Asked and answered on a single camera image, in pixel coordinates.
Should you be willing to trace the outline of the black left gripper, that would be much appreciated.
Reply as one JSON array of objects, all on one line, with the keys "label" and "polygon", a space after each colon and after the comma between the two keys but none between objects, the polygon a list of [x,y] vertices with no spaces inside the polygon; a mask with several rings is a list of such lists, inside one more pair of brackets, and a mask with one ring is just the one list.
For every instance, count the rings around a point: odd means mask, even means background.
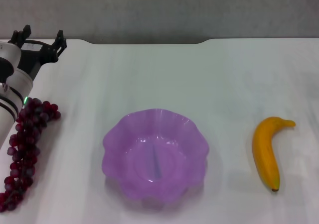
[{"label": "black left gripper", "polygon": [[39,51],[21,50],[21,58],[17,68],[26,72],[30,78],[34,80],[42,65],[56,63],[58,61],[58,57],[67,48],[67,42],[66,38],[64,38],[63,30],[58,31],[56,38],[51,45],[44,42],[27,40],[30,35],[31,28],[30,25],[27,24],[23,30],[15,30],[13,32],[10,42],[19,48],[21,48],[23,44],[42,46]]}]

